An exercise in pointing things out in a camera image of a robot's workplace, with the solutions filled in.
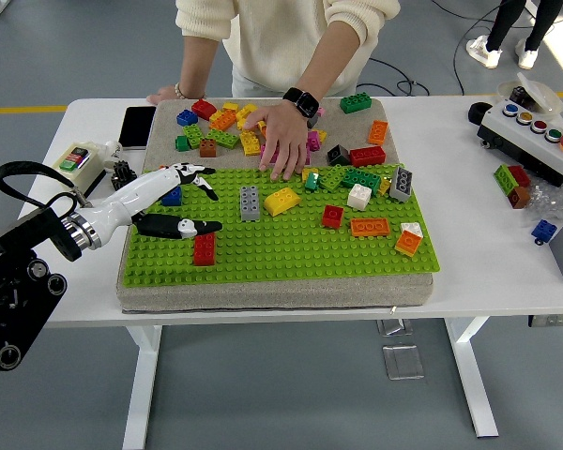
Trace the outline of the person's left hand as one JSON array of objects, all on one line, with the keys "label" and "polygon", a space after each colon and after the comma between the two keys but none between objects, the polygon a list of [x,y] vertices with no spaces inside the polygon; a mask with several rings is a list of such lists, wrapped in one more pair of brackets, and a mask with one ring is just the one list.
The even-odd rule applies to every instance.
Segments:
[{"label": "person's left hand", "polygon": [[266,123],[266,147],[259,170],[266,170],[275,151],[278,151],[270,174],[271,180],[282,178],[287,181],[294,173],[301,173],[307,157],[307,119],[293,103],[283,99],[277,104],[252,112],[247,117],[244,128],[253,129],[261,121]]}]

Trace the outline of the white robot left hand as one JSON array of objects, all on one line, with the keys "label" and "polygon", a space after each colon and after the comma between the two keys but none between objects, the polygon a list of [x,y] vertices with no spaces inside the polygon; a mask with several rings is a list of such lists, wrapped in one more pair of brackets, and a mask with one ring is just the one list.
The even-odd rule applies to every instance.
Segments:
[{"label": "white robot left hand", "polygon": [[133,224],[138,233],[145,236],[183,239],[214,233],[222,229],[218,221],[147,214],[145,209],[180,185],[194,184],[207,197],[216,201],[219,197],[203,173],[215,171],[201,165],[176,163],[146,173],[116,191],[99,206],[83,208],[79,214],[89,224],[89,237],[95,246],[101,247],[111,239],[120,226]]}]

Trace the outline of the person's right hand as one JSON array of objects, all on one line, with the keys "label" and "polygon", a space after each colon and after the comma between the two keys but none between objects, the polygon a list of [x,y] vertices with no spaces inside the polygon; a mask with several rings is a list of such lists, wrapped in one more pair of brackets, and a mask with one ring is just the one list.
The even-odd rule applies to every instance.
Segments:
[{"label": "person's right hand", "polygon": [[146,97],[146,101],[153,105],[158,105],[164,100],[184,99],[184,95],[180,94],[174,85],[163,86],[155,94]]}]

